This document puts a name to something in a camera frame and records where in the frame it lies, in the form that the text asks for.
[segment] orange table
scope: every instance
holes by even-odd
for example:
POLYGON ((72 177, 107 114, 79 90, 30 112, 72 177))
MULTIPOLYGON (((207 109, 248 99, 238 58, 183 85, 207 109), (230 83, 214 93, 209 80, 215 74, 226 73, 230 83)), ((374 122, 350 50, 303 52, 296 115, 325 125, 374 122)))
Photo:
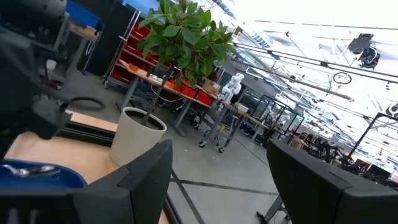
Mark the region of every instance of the orange table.
MULTIPOLYGON (((72 121, 115 131, 117 124, 87 115, 73 113, 72 121)), ((48 162, 69 167, 92 183, 119 168, 109 157, 109 148, 87 142, 55 137, 51 140, 39 139, 33 133, 18 136, 6 158, 35 162, 48 162)), ((159 224, 169 221, 162 212, 159 224)))

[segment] white planter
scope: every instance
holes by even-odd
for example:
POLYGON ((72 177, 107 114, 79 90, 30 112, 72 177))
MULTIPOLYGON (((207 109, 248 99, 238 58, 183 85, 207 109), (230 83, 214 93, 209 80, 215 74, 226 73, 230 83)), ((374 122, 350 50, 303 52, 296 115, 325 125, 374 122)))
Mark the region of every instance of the white planter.
POLYGON ((152 123, 159 129, 152 129, 131 119, 128 114, 144 117, 146 112, 137 108, 124 108, 118 129, 111 147, 111 159, 119 166, 126 165, 151 149, 166 132, 166 125, 159 118, 150 115, 148 124, 152 123))

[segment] blue object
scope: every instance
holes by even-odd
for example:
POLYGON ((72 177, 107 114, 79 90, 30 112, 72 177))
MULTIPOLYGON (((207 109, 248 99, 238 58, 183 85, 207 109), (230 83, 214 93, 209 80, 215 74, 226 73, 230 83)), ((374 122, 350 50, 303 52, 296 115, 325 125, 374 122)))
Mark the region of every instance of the blue object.
POLYGON ((148 15, 149 9, 154 8, 157 10, 159 7, 159 2, 157 0, 124 0, 123 6, 129 4, 134 7, 138 11, 141 11, 143 14, 148 15))
POLYGON ((70 20, 82 27, 91 26, 95 28, 101 21, 99 17, 73 1, 68 1, 66 11, 69 13, 70 20))
POLYGON ((60 165, 44 164, 41 162, 22 161, 16 159, 4 159, 0 162, 0 189, 48 189, 48 188, 83 188, 87 182, 77 172, 60 165), (17 177, 11 172, 1 167, 3 164, 11 165, 17 169, 37 167, 37 166, 55 166, 60 169, 58 174, 42 177, 17 177))

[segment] floor line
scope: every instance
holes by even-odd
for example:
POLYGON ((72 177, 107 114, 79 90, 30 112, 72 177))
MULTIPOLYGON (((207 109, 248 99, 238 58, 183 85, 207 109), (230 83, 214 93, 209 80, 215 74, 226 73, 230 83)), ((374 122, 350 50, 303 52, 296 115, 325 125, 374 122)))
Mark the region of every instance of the floor line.
POLYGON ((247 148, 247 147, 246 147, 243 143, 241 143, 239 140, 237 140, 236 137, 234 137, 234 139, 235 139, 239 144, 241 144, 247 151, 249 151, 251 154, 253 154, 254 156, 256 156, 257 159, 259 159, 262 163, 264 163, 267 167, 269 167, 269 165, 268 165, 265 161, 263 161, 262 159, 260 159, 260 157, 258 157, 254 152, 250 151, 250 149, 247 148))
POLYGON ((187 201, 189 207, 191 208, 195 218, 198 220, 198 223, 199 224, 205 224, 205 221, 203 221, 202 217, 199 214, 198 209, 193 204, 192 199, 189 197, 188 192, 185 190, 184 186, 182 185, 181 180, 178 179, 178 177, 175 174, 174 170, 172 170, 172 176, 173 176, 173 179, 171 179, 171 180, 173 180, 173 182, 175 182, 178 185, 178 187, 180 188, 180 191, 181 191, 182 195, 184 196, 185 200, 187 201))
POLYGON ((203 182, 196 182, 196 181, 191 181, 191 180, 177 180, 177 179, 170 179, 171 182, 180 182, 181 184, 190 184, 190 185, 196 185, 196 186, 203 186, 203 187, 214 187, 217 189, 226 189, 226 190, 237 190, 241 192, 249 192, 249 193, 254 193, 254 194, 263 194, 263 195, 273 195, 273 196, 278 196, 278 193, 274 192, 265 192, 262 190, 251 190, 251 189, 243 189, 240 187, 230 187, 230 186, 225 186, 225 185, 218 185, 218 184, 209 184, 209 183, 203 183, 203 182))

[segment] table leg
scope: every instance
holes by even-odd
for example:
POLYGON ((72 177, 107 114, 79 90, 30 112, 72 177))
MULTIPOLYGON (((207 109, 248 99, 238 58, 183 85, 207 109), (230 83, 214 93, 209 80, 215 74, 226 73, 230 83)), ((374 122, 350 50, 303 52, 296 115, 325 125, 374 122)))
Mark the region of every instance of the table leg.
POLYGON ((79 44, 79 48, 77 48, 76 52, 73 54, 71 59, 69 60, 69 66, 66 71, 65 81, 63 82, 64 85, 69 84, 69 80, 71 79, 73 73, 76 70, 77 64, 80 61, 81 55, 86 47, 88 40, 82 38, 79 44))
POLYGON ((209 139, 216 134, 217 127, 220 124, 221 120, 223 119, 223 116, 227 110, 228 110, 227 107, 224 107, 220 111, 217 120, 213 123, 213 125, 210 128, 210 132, 202 139, 201 142, 199 142, 199 147, 205 147, 209 139))
POLYGON ((187 99, 177 119, 175 121, 169 121, 171 125, 177 130, 177 132, 181 135, 181 137, 184 137, 185 133, 180 129, 180 124, 182 122, 182 119, 184 119, 186 113, 188 112, 189 107, 191 106, 191 102, 192 101, 187 99))
POLYGON ((116 102, 116 106, 118 107, 120 112, 122 112, 123 108, 125 108, 128 105, 128 103, 131 99, 131 95, 132 95, 132 93, 134 93, 134 90, 136 89, 137 84, 138 84, 138 77, 134 77, 133 81, 131 82, 129 90, 127 91, 126 95, 124 95, 123 102, 121 102, 121 103, 116 102))
POLYGON ((257 212, 257 216, 264 220, 264 223, 269 223, 270 220, 276 215, 278 211, 283 211, 286 213, 285 219, 289 219, 289 214, 287 214, 287 210, 283 207, 283 201, 280 196, 276 198, 274 203, 271 205, 271 207, 268 209, 266 215, 261 215, 259 212, 257 212))
POLYGON ((256 129, 256 132, 253 134, 253 137, 251 138, 252 141, 254 141, 254 140, 256 139, 257 135, 258 135, 259 132, 260 132, 260 129, 261 129, 261 127, 258 126, 257 129, 256 129))
POLYGON ((231 131, 231 134, 229 135, 231 138, 226 140, 224 147, 228 147, 229 143, 232 141, 232 138, 234 138, 235 133, 238 131, 239 127, 241 126, 243 119, 244 119, 244 116, 241 115, 236 122, 235 128, 231 131))

